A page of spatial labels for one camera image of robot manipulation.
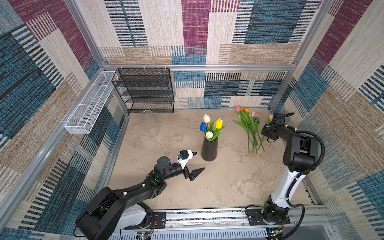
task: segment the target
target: white tulip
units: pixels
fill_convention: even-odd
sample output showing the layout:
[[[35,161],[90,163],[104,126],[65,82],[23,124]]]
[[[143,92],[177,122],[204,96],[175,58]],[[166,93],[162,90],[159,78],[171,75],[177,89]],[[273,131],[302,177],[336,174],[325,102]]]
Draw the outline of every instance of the white tulip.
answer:
[[[209,115],[204,114],[204,122],[209,123],[210,121],[211,121],[211,118],[209,117]]]
[[[207,138],[211,139],[211,138],[214,136],[214,134],[213,134],[212,132],[207,132],[207,133],[205,134],[205,136],[206,136]]]

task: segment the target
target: yellow tulip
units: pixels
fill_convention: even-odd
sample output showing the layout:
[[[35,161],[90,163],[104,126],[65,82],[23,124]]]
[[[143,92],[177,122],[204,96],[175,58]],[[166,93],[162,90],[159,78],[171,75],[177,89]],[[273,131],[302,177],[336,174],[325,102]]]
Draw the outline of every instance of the yellow tulip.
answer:
[[[221,119],[216,120],[216,129],[221,129],[223,127],[223,121]]]

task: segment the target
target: floor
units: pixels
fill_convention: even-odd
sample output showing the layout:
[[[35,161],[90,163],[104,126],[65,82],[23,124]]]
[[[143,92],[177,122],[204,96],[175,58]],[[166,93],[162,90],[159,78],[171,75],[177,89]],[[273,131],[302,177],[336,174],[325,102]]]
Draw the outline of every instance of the floor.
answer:
[[[254,111],[260,114],[261,132],[268,110]],[[203,133],[199,126],[204,114],[208,114],[212,121],[222,118],[226,126],[218,138],[217,158],[212,162],[204,161],[200,155]],[[263,205],[277,187],[284,172],[282,141],[268,143],[264,139],[265,152],[260,148],[258,153],[249,154],[245,130],[232,121],[238,120],[234,109],[175,111],[174,114],[154,114],[154,117],[160,125],[160,134],[148,137],[141,114],[131,114],[109,182],[111,189],[142,182],[159,157],[168,156],[171,162],[176,162],[181,150],[197,152],[188,162],[189,170],[200,167],[205,170],[192,182],[183,175],[167,180],[162,194],[145,201],[152,209]],[[302,183],[292,202],[311,203]]]

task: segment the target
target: white wire basket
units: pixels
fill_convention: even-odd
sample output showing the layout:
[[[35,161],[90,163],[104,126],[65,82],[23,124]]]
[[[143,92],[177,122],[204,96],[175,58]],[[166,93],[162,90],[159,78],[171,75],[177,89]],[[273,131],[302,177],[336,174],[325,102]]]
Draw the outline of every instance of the white wire basket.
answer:
[[[89,134],[113,89],[112,79],[117,81],[114,71],[103,71],[85,94],[80,104],[65,124],[71,134]]]

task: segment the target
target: bouquet of tulips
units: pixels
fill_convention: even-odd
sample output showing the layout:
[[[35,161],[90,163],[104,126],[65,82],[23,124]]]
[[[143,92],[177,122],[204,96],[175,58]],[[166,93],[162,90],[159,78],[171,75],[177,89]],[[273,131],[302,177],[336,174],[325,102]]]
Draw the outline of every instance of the bouquet of tulips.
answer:
[[[259,134],[259,130],[258,130],[258,127],[260,124],[259,114],[256,112],[249,113],[248,108],[241,108],[241,107],[236,107],[236,111],[238,113],[238,117],[241,118],[242,121],[241,122],[240,121],[234,121],[234,122],[239,124],[240,126],[242,126],[245,129],[245,131],[247,132],[248,153],[250,153],[250,148],[249,148],[250,142],[252,145],[252,152],[255,150],[257,153],[257,149],[260,147],[262,147],[263,151],[265,151],[264,146],[263,146],[263,139],[264,138],[260,139],[260,134]]]
[[[200,131],[204,132],[205,139],[213,142],[220,135],[221,129],[225,128],[225,126],[223,126],[223,119],[217,119],[214,126],[209,115],[205,114],[203,118],[204,122],[200,124]]]

